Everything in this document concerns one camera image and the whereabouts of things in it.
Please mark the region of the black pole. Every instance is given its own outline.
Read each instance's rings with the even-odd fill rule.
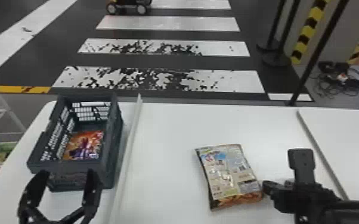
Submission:
[[[276,35],[278,23],[280,22],[281,14],[286,0],[280,0],[278,4],[276,17],[274,18],[273,25],[271,26],[270,34],[268,35],[267,42],[258,42],[257,47],[263,51],[276,51],[278,47],[273,46],[274,35]]]
[[[308,65],[306,66],[304,74],[301,77],[301,81],[299,81],[298,87],[296,88],[295,92],[293,93],[291,100],[287,103],[288,106],[295,105],[295,102],[298,99],[298,96],[301,93],[301,90],[304,88],[306,81],[308,80],[308,78],[310,76],[310,73],[313,71],[313,68],[317,63],[317,60],[318,60],[321,52],[323,51],[324,47],[326,46],[331,34],[334,31],[335,26],[337,25],[338,20],[341,17],[348,2],[349,2],[349,0],[340,0],[338,2],[337,8],[335,9],[334,14],[329,21],[329,25],[327,26],[326,30],[324,31],[324,34],[321,37],[320,42],[317,44],[317,47],[314,50],[313,55],[310,58]]]
[[[287,41],[289,32],[291,30],[293,19],[295,18],[296,12],[299,7],[299,3],[301,0],[293,0],[292,8],[289,13],[287,23],[285,25],[283,34],[281,35],[280,45],[278,46],[278,50],[274,54],[267,54],[263,57],[263,61],[269,66],[273,67],[284,67],[291,64],[291,60],[289,57],[283,54],[285,42]]]
[[[271,28],[270,34],[268,35],[267,47],[271,47],[273,45],[274,35],[276,34],[276,31],[278,28],[278,23],[280,22],[280,18],[281,18],[281,14],[283,12],[285,1],[286,0],[281,0],[280,4],[278,5],[276,17],[274,18],[273,26]]]

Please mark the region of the crosswalk stripe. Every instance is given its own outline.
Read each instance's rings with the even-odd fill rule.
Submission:
[[[206,0],[153,0],[152,8],[196,9],[196,10],[229,10],[228,1]]]
[[[49,0],[0,34],[0,66],[76,0]]]
[[[78,53],[87,54],[170,54],[249,57],[242,41],[179,41],[89,38]]]
[[[257,71],[67,66],[53,88],[264,93]]]
[[[292,94],[267,94],[270,100],[290,100]],[[300,94],[297,101],[312,101],[309,94]]]
[[[188,30],[239,32],[234,17],[106,15],[98,30]]]

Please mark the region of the small robot car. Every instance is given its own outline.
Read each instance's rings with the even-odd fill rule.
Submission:
[[[115,15],[118,10],[126,8],[135,8],[139,15],[147,14],[147,6],[151,4],[152,0],[109,0],[106,5],[106,10],[110,15]]]

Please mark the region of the wheel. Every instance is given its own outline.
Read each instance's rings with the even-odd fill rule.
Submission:
[[[147,8],[145,5],[137,5],[137,12],[139,15],[144,15],[147,13]]]
[[[106,10],[110,15],[115,15],[118,12],[117,5],[114,3],[107,4]]]

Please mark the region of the chip bag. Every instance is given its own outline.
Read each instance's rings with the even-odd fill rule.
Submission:
[[[241,145],[197,148],[196,154],[209,185],[211,210],[262,200],[262,189]]]

